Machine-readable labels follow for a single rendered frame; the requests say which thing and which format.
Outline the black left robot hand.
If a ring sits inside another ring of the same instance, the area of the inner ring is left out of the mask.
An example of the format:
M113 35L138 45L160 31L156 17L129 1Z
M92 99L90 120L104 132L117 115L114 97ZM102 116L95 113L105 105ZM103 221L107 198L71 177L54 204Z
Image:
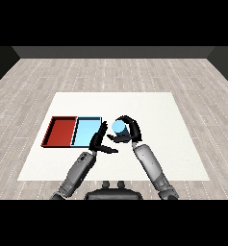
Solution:
M106 134L107 130L108 124L106 121L104 121L99 127L99 130L91 138L91 141L89 143L89 149L94 155L96 155L98 151L106 154L117 153L116 149L112 149L111 147L104 146L102 144L103 137Z

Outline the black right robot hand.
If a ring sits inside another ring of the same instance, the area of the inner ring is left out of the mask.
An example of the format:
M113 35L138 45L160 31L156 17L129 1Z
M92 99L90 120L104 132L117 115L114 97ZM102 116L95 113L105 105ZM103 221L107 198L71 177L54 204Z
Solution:
M110 140L112 140L115 143L128 143L129 141L138 143L141 141L141 132L139 124L135 119L131 118L128 115L121 115L116 120L122 120L125 123L127 130L129 131L129 135L117 136L114 133L114 135L108 135L108 138Z

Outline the small blue can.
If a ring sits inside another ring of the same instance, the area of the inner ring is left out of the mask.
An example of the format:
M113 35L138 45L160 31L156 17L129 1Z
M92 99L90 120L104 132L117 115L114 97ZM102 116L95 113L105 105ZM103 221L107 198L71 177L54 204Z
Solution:
M112 129L117 136L129 135L129 131L122 120L116 120L112 125Z

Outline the light blue shallow open box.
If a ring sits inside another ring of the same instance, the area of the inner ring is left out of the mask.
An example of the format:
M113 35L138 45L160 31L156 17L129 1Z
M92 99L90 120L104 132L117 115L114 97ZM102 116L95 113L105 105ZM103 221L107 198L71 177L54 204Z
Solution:
M79 116L73 130L70 146L72 148L88 148L101 123L102 118L100 116Z

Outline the red shallow open box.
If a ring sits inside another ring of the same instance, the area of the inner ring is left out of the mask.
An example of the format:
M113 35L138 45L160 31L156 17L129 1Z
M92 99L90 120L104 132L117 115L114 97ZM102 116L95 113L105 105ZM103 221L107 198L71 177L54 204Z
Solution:
M44 135L41 147L69 148L76 119L76 116L53 116Z

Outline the dark grey robot body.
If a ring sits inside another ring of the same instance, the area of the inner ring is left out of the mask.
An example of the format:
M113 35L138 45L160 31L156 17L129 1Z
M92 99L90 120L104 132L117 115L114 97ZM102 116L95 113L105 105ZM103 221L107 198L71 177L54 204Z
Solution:
M104 181L100 189L88 192L85 200L142 200L139 192L127 189L123 181L117 182L117 188L110 188L110 182Z

